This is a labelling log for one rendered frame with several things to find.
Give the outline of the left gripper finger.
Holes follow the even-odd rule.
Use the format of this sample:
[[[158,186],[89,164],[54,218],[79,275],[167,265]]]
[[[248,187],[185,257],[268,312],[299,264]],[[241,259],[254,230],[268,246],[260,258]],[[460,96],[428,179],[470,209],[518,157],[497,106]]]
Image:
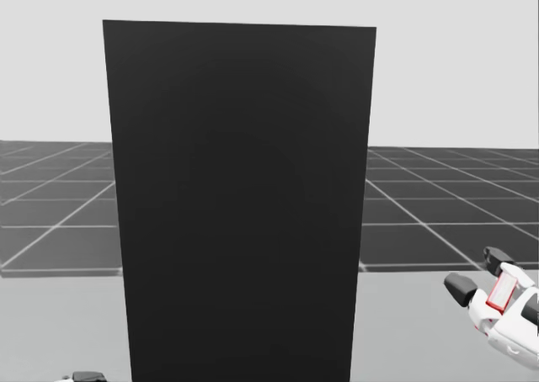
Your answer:
[[[98,371],[74,371],[64,375],[61,382],[106,382],[106,377]]]

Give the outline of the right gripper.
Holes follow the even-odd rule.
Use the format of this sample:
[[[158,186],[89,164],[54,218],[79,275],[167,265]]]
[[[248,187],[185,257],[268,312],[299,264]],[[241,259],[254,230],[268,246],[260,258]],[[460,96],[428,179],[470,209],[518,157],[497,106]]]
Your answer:
[[[525,289],[504,314],[487,305],[487,293],[469,277],[449,273],[443,284],[492,348],[530,370],[539,370],[539,289],[531,287],[523,267],[501,249],[485,247],[483,256],[485,268],[494,277],[505,271],[516,278],[518,289]]]

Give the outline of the red and white carton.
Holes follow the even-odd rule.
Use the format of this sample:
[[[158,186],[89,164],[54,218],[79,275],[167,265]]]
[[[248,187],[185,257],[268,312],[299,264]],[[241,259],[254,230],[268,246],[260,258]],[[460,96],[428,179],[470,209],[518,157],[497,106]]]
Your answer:
[[[515,276],[502,272],[486,299],[486,305],[504,314],[517,285]]]

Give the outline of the black screen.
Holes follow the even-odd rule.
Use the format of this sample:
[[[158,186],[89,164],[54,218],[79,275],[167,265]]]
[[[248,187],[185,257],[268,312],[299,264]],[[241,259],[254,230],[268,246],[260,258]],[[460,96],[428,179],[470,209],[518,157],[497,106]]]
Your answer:
[[[376,29],[103,34],[132,382],[350,382]]]

